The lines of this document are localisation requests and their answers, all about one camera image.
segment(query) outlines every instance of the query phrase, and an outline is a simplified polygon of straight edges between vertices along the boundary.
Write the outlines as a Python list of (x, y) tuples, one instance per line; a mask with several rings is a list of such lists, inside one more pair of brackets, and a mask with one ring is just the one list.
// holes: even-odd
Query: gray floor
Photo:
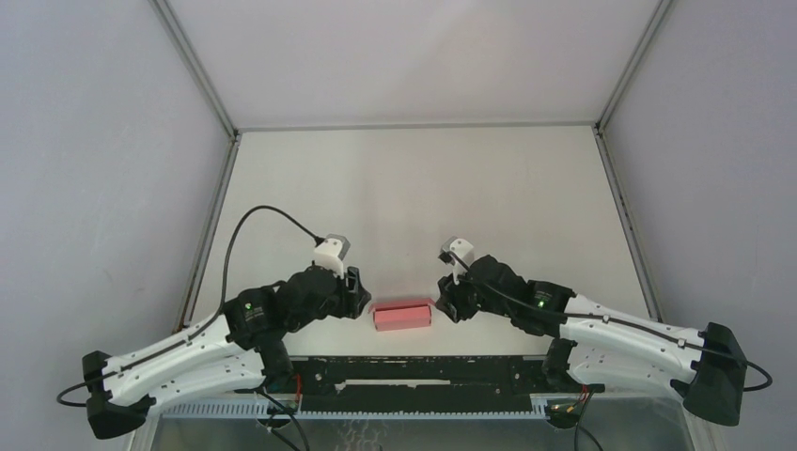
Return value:
[[(605, 450), (694, 451), (680, 404), (660, 399), (592, 400), (584, 425)], [(305, 433), (315, 451), (369, 450), (570, 450), (571, 430), (555, 430), (540, 420), (306, 420)], [(291, 426), (280, 429), (297, 446)], [(152, 447), (156, 451), (288, 449), (252, 420), (162, 420)], [(597, 448), (582, 435), (580, 451)]]

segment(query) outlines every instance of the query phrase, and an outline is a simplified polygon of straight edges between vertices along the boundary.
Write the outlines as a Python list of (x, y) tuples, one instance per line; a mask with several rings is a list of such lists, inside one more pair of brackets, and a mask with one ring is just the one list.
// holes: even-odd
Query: robotic arm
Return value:
[(589, 385), (641, 390), (682, 399), (694, 415), (739, 424), (751, 365), (733, 333), (709, 323), (704, 331), (636, 318), (550, 282), (525, 281), (491, 256), (474, 261), (466, 240), (447, 241), (440, 259), (453, 266), (438, 282), (436, 306), (454, 322), (484, 311), (509, 317), (528, 334), (554, 338), (543, 371), (562, 391)]
[(135, 352), (83, 358), (88, 422), (99, 439), (140, 427), (148, 415), (207, 395), (285, 383), (293, 368), (282, 343), (315, 319), (357, 318), (370, 301), (349, 242), (328, 236), (313, 264), (288, 282), (250, 288), (191, 328)]

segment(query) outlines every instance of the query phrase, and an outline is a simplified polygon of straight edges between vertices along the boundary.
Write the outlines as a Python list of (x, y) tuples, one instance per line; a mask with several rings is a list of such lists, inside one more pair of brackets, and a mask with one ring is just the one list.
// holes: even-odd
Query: white tabletop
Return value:
[[(257, 204), (318, 235), (346, 236), (346, 263), (375, 300), (436, 299), (451, 236), (524, 278), (548, 280), (646, 318), (648, 311), (588, 127), (247, 132), (243, 135), (194, 319), (218, 305), (227, 243)], [(227, 298), (303, 270), (312, 241), (282, 217), (253, 215), (232, 253)], [(458, 324), (378, 333), (372, 318), (315, 321), (288, 334), (291, 355), (544, 354), (549, 338), (480, 313)]]

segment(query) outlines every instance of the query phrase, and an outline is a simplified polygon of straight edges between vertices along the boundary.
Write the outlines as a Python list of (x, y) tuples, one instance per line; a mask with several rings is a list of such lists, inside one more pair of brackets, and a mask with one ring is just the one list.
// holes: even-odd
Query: pink box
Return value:
[(374, 325), (379, 332), (429, 327), (433, 304), (429, 298), (401, 299), (375, 303), (368, 313), (373, 312)]

